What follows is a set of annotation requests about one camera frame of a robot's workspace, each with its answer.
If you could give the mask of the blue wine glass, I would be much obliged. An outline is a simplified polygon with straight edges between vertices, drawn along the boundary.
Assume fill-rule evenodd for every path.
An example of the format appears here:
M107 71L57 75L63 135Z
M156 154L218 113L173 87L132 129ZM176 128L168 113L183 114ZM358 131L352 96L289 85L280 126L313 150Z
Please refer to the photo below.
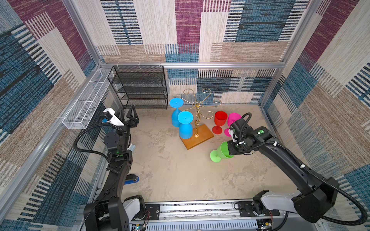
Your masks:
M193 128L191 122L193 115L189 111L183 111L178 115L179 135L182 139L189 139L193 135Z
M184 100L181 98L173 98L170 100L170 106L175 109L171 116L172 125L176 128L179 128L180 126L178 115L181 113L181 110L179 108L182 107L183 104L184 104Z

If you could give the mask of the red wine glass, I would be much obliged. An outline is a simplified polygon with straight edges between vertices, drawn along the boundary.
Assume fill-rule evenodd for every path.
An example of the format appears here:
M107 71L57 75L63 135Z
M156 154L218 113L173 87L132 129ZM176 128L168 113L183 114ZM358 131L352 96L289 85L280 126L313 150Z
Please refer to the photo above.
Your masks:
M228 114L224 111L217 111L214 114L214 123L215 126L212 128L214 134L221 134L223 132L222 126L226 123Z

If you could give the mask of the blue wine glass front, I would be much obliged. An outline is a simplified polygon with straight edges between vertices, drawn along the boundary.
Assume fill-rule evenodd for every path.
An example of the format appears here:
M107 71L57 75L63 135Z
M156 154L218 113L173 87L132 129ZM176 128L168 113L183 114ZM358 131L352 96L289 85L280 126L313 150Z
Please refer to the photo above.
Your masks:
M193 128L191 122L193 115L189 111L183 111L178 115L179 135L182 139L189 139L193 135Z

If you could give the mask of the magenta wine glass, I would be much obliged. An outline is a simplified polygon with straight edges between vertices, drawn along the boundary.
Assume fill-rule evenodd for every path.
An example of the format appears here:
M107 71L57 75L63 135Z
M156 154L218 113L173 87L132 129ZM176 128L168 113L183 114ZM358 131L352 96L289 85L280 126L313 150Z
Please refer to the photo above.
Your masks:
M231 113L228 115L228 119L227 119L227 125L228 127L224 130L224 134L227 136L227 137L231 137L230 133L229 133L229 127L231 126L232 123L234 123L235 121L241 119L241 115L238 114L238 113Z

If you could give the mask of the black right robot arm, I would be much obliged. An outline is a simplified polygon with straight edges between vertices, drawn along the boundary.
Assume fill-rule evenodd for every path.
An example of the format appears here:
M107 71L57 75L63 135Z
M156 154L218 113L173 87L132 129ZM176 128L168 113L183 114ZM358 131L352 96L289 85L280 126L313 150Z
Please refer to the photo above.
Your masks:
M279 167L296 185L297 192L274 193L263 190L253 198L253 209L258 215L269 210L296 213L308 222L315 223L334 206L339 192L339 183L334 178L325 178L305 165L265 127L254 130L234 123L230 127L232 140L228 141L231 156L250 155L258 151Z

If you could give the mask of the green wine glass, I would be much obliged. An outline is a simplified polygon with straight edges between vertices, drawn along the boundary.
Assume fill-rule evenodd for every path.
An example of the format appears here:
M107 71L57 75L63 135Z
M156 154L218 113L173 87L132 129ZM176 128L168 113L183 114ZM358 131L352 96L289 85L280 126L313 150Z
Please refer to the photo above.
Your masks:
M212 150L210 158L215 163L220 162L222 159L233 158L229 153L227 141L223 142L216 150Z

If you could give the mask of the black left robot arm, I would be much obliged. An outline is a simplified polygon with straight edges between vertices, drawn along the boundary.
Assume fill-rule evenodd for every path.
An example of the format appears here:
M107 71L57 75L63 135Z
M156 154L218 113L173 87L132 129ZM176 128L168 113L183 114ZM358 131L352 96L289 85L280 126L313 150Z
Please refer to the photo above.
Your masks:
M113 132L104 137L108 154L108 177L100 194L85 206L83 216L88 231L129 231L133 219L142 220L148 216L144 199L141 195L121 200L126 181L135 181L138 176L130 174L133 152L130 150L130 130L139 124L139 117L134 105L128 114L116 113L108 108L102 114L101 127L112 127Z

